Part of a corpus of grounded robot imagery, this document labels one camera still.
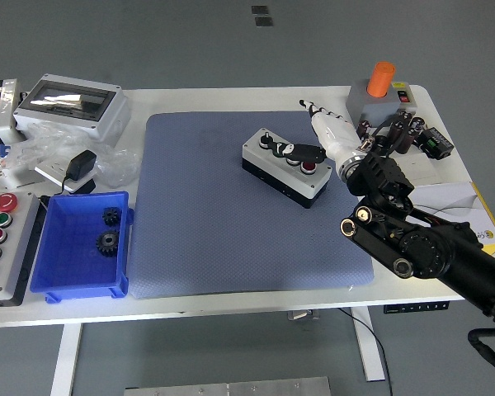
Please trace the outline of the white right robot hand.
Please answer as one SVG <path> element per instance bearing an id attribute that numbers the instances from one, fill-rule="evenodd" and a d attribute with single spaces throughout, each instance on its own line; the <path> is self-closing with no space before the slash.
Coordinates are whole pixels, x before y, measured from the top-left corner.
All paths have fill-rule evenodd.
<path id="1" fill-rule="evenodd" d="M 365 157 L 358 149 L 361 143 L 353 126 L 341 115 L 311 101 L 300 100 L 299 103 L 310 115 L 313 132 L 320 146 L 276 142 L 267 135 L 266 145 L 276 157 L 303 163 L 322 163 L 329 158 L 340 167 L 350 167 Z"/>

